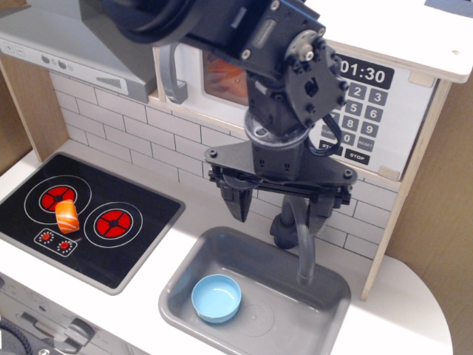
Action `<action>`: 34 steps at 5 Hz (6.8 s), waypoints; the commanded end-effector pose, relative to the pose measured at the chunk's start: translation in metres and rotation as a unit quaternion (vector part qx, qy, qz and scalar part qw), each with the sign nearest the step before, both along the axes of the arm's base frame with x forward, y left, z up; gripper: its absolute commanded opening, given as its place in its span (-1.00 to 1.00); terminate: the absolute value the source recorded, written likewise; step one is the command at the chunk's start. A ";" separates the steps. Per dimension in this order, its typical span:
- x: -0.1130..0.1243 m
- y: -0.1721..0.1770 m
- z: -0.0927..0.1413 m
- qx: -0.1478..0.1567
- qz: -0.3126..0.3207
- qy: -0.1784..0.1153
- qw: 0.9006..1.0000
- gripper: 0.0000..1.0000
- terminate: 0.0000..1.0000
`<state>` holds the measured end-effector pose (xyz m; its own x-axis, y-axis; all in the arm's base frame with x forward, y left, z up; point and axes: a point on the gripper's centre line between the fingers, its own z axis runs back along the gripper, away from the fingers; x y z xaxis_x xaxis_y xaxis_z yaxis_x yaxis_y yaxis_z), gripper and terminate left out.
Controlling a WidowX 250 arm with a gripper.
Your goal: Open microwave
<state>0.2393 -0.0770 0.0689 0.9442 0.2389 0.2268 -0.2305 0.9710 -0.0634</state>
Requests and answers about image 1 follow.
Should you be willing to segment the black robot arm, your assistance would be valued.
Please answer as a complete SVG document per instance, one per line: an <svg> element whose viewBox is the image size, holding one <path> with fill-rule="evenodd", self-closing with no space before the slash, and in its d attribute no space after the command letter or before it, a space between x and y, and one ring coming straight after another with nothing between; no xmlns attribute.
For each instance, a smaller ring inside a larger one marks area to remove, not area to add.
<svg viewBox="0 0 473 355"><path fill-rule="evenodd" d="M244 143L211 148L205 160L232 215L245 221L256 189L283 194L278 228L297 217L318 234L334 209L350 202L355 171L333 160L338 146L316 148L310 131L324 121L336 138L332 111L348 90L341 61L324 40L318 14L303 1L104 1L119 31L159 47L180 42L246 73Z"/></svg>

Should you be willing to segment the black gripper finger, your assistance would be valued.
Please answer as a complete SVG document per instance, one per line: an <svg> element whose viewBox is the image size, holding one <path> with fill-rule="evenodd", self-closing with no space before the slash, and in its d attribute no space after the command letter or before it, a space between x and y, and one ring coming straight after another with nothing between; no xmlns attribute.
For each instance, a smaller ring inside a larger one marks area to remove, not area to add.
<svg viewBox="0 0 473 355"><path fill-rule="evenodd" d="M319 195L310 201L309 207L309 233L318 236L331 217L335 203L333 195Z"/></svg>
<svg viewBox="0 0 473 355"><path fill-rule="evenodd" d="M253 185L236 177L224 175L220 181L222 199L232 216L245 222L251 206Z"/></svg>

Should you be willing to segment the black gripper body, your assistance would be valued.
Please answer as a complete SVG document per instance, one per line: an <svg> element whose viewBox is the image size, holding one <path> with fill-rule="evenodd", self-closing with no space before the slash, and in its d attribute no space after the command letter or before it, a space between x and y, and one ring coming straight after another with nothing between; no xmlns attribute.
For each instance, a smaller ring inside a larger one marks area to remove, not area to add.
<svg viewBox="0 0 473 355"><path fill-rule="evenodd" d="M211 147L205 152L211 180L220 188L224 175L248 181L254 189L315 199L332 192L335 206L350 204L354 169L329 157L314 155L301 146L276 150L250 141Z"/></svg>

